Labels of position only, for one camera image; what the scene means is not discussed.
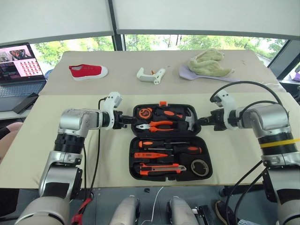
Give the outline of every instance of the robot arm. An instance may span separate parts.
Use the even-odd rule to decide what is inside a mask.
[[[293,139],[288,114],[279,104],[236,108],[234,99],[221,90],[213,101],[222,109],[199,119],[214,130],[251,128],[262,150],[267,198],[278,203],[280,225],[300,224],[300,152]]]
[[[81,187],[83,171],[77,167],[82,160],[84,140],[91,129],[120,129],[133,118],[114,111],[122,98],[111,92],[101,110],[67,109],[60,118],[54,149],[49,153],[40,184],[40,198],[31,202],[18,218],[16,225],[66,225],[69,201]]]

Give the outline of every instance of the table surface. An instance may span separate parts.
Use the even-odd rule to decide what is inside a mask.
[[[227,84],[212,79],[198,78],[193,81],[179,77],[179,68],[195,55],[197,51],[138,51],[138,52],[65,52],[60,62],[51,72],[48,82],[40,95],[107,95],[118,91],[122,95],[153,94],[197,94],[212,93]],[[253,51],[222,50],[224,58],[219,61],[223,68],[232,68],[235,72],[230,78],[256,81],[268,85],[273,90],[285,90],[276,80],[270,69],[266,68]],[[69,66],[89,64],[105,66],[108,75],[101,79],[75,81]],[[166,70],[159,85],[141,82],[136,78],[138,70],[144,67],[145,74],[151,70]],[[253,85],[237,85],[232,92],[265,91]]]
[[[284,106],[290,115],[292,133],[300,136],[300,107],[289,93],[280,92]],[[238,106],[266,99],[273,100],[269,93],[232,93]],[[54,140],[61,113],[67,108],[97,108],[103,95],[40,96],[22,126],[15,141],[0,165],[0,188],[38,188],[49,151]],[[217,106],[209,101],[210,94],[182,95],[123,95],[118,110],[132,115],[135,105],[158,103],[190,104],[195,107],[198,117],[209,116]],[[205,126],[198,134],[207,144],[213,166],[213,175],[206,180],[153,182],[135,180],[128,169],[130,141],[135,137],[130,128],[101,130],[101,155],[94,187],[137,187],[175,185],[224,185],[234,184],[261,156],[260,147],[251,129],[235,131],[213,131]],[[90,131],[85,145],[87,149],[87,184],[90,185],[97,154],[97,131]],[[250,183],[261,172],[259,167],[243,183]]]
[[[0,120],[25,118],[28,116],[29,112],[30,112],[30,109],[25,110],[21,114],[17,114],[14,111],[0,112]]]

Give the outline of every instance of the pliers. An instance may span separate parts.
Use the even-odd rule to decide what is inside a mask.
[[[142,130],[148,129],[150,132],[172,131],[174,129],[159,129],[159,128],[156,128],[156,127],[160,126],[160,125],[173,125],[173,124],[174,124],[174,122],[170,121],[170,120],[162,120],[162,121],[158,121],[158,122],[151,121],[149,124],[137,125],[136,128],[142,129]]]

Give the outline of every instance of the black tool case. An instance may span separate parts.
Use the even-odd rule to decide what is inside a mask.
[[[151,111],[150,118],[143,119],[140,117],[140,110],[148,109]],[[188,122],[177,121],[174,118],[170,119],[167,115],[157,115],[156,112],[171,111],[176,115],[187,115],[190,116],[192,113],[194,116],[195,123],[193,130],[188,130]],[[197,114],[193,106],[181,105],[181,104],[167,104],[161,102],[160,104],[151,105],[137,105],[133,110],[133,116],[137,118],[137,121],[131,125],[131,129],[136,137],[131,141],[129,147],[129,171],[130,174],[137,180],[151,180],[151,181],[166,181],[177,180],[177,181],[188,181],[188,180],[204,180],[212,175],[212,166],[208,149],[205,141],[196,136],[201,131],[201,126],[197,123]],[[173,125],[160,125],[160,129],[172,129],[172,131],[156,131],[150,132],[148,129],[138,129],[136,126],[141,124],[149,124],[151,121],[165,121],[174,120]],[[157,146],[155,148],[165,148],[167,150],[147,150],[148,148],[140,147],[140,141],[163,141],[166,144]],[[170,144],[170,142],[188,142],[183,144]],[[201,150],[197,150],[197,153],[187,154],[177,149],[186,149],[189,146],[200,147]],[[135,153],[154,152],[161,154],[168,154],[167,157],[159,158],[135,158]],[[185,171],[159,171],[159,172],[148,172],[148,175],[141,175],[141,170],[148,170],[149,166],[152,165],[173,165],[179,164],[186,168]]]

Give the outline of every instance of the white cable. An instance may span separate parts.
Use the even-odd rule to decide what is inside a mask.
[[[151,217],[151,220],[146,219],[146,220],[144,220],[144,221],[141,223],[141,225],[143,225],[145,222],[148,222],[148,221],[152,223],[152,221],[153,221],[153,216],[154,216],[154,208],[155,208],[156,199],[158,198],[159,192],[160,192],[161,189],[163,189],[163,188],[164,188],[164,187],[161,187],[161,188],[158,190],[158,192],[157,192],[157,194],[156,194],[156,196],[155,196],[155,200],[154,200],[154,204],[153,204],[153,209],[152,209],[152,217]]]

